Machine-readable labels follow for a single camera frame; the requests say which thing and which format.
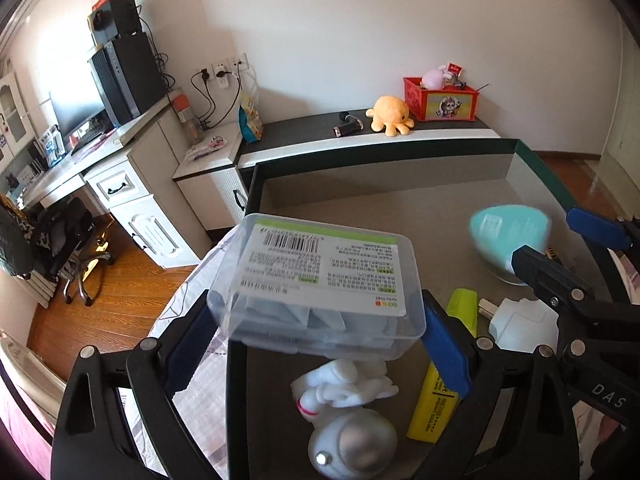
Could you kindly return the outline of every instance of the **yellow highlighter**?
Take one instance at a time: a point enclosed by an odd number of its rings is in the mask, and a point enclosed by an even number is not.
[[[447,314],[457,317],[476,337],[478,295],[474,291],[466,288],[454,290],[447,305]],[[447,427],[457,404],[458,394],[446,389],[435,365],[431,363],[406,436],[422,442],[436,442]]]

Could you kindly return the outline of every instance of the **air conditioner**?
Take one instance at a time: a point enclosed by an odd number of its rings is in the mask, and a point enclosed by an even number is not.
[[[7,54],[12,39],[30,15],[33,7],[35,7],[39,1],[40,0],[22,0],[18,8],[15,9],[14,15],[9,18],[6,27],[0,32],[0,58]]]

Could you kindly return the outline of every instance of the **red storage basket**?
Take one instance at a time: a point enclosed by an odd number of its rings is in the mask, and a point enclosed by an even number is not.
[[[404,77],[404,101],[419,121],[473,121],[476,119],[478,92],[467,86],[457,90],[425,90],[420,77]]]

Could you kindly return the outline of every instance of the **stuffed toy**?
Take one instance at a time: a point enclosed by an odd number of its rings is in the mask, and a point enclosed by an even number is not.
[[[367,110],[367,117],[373,117],[371,129],[379,132],[386,126],[385,135],[395,137],[400,131],[403,135],[409,134],[409,128],[414,127],[414,120],[409,118],[409,108],[402,99],[382,96]]]

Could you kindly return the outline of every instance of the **paper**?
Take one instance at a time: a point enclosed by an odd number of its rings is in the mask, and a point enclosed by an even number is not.
[[[392,237],[258,220],[232,295],[309,308],[404,316],[398,245]]]

